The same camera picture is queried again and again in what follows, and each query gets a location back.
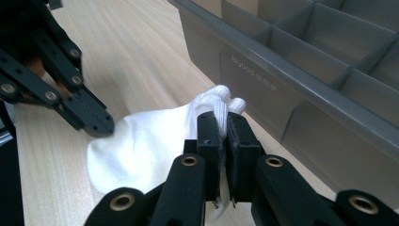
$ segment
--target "robotic hand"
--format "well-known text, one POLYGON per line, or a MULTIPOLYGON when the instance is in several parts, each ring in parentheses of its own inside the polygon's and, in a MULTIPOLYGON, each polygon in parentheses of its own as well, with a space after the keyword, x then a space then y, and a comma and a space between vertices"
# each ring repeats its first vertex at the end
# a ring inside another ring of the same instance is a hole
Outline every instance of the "robotic hand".
POLYGON ((197 139, 184 141, 164 183, 146 194, 131 187, 109 192, 85 226, 202 226, 205 202, 220 193, 224 160, 232 203, 250 202, 258 226, 399 225, 399 215, 371 194, 344 190, 335 202, 317 194, 288 160, 264 151, 241 115, 229 112, 224 140, 213 112, 199 115, 197 125, 197 139))
POLYGON ((82 52, 58 25, 46 0, 0 0, 0 98, 9 103, 44 105, 73 128, 94 137, 112 134, 105 105, 84 85, 82 52), (53 79, 68 90, 63 97, 29 69, 38 57, 53 79))

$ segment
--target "metal joint pin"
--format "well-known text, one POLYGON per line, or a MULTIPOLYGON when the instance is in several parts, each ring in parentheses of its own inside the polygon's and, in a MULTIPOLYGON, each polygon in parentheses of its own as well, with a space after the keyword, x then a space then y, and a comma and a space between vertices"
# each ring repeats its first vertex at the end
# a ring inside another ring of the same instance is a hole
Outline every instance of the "metal joint pin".
POLYGON ((182 158, 181 162, 187 167, 192 167, 197 165, 197 158, 194 156, 187 156, 185 158, 182 158))
POLYGON ((75 49, 71 49, 71 50, 70 50, 70 53, 71 53, 71 55, 72 55, 73 57, 80 57, 79 52, 78 52, 77 50, 75 50, 75 49))
POLYGON ((2 84, 1 89, 6 93, 13 93, 15 91, 15 88, 8 83, 2 84))
POLYGON ((275 167, 275 168, 279 168, 282 167, 282 165, 284 165, 284 163, 276 157, 266 158, 266 164, 269 165, 270 167, 275 167))
POLYGON ((130 192, 124 192, 109 203, 109 207, 114 211, 123 211, 132 206, 136 201, 135 196, 130 192))
POLYGON ((51 91, 47 91, 47 92, 45 93, 45 96, 46 96, 46 98, 49 99, 50 101, 56 100, 56 94, 53 93, 53 92, 51 92, 51 91))
POLYGON ((73 81, 73 83, 76 84, 76 85, 82 84, 82 79, 81 79, 79 76, 76 76, 76 75, 74 75, 74 76, 72 77, 72 81, 73 81))
POLYGON ((349 197, 349 203, 365 214, 374 215, 379 212, 378 206, 376 206, 376 204, 359 195, 349 197))

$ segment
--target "gray plastic organizer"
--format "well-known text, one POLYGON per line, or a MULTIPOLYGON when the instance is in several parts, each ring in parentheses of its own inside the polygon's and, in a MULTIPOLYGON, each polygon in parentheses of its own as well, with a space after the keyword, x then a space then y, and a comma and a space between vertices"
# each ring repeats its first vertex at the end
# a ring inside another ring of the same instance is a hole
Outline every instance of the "gray plastic organizer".
POLYGON ((168 1, 192 61, 289 152, 399 208, 399 1, 168 1))

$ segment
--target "light wood surface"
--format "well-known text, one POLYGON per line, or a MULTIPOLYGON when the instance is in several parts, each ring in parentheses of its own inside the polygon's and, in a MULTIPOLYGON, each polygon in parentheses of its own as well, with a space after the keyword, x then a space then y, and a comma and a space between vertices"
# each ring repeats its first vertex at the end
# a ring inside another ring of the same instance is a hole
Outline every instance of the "light wood surface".
MULTIPOLYGON (((87 87, 115 121, 145 110, 185 105, 213 84, 189 59, 178 10, 166 0, 64 0, 53 11, 83 51, 87 87)), ((313 187, 334 193, 295 161, 247 114, 268 153, 288 158, 313 187)), ((103 194, 86 169, 93 140, 55 111, 18 105, 16 123, 26 225, 83 225, 103 194)), ((215 225, 253 225, 249 204, 232 206, 215 225)))

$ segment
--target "screw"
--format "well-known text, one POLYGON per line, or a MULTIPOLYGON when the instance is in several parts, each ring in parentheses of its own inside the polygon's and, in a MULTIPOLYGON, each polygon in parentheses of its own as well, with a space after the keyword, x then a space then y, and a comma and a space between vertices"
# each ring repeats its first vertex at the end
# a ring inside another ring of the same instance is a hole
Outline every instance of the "screw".
POLYGON ((46 98, 49 99, 50 101, 56 100, 56 94, 51 91, 46 92, 45 95, 46 95, 46 98))
POLYGON ((15 88, 8 83, 2 84, 1 89, 6 93, 13 93, 15 91, 15 88))
POLYGON ((71 50, 70 50, 70 53, 71 53, 71 55, 72 55, 73 57, 80 57, 79 52, 78 52, 77 50, 75 50, 75 49, 71 49, 71 50))
POLYGON ((77 85, 82 84, 82 79, 80 79, 80 77, 76 76, 76 75, 74 75, 72 77, 72 81, 73 81, 74 84, 77 84, 77 85))

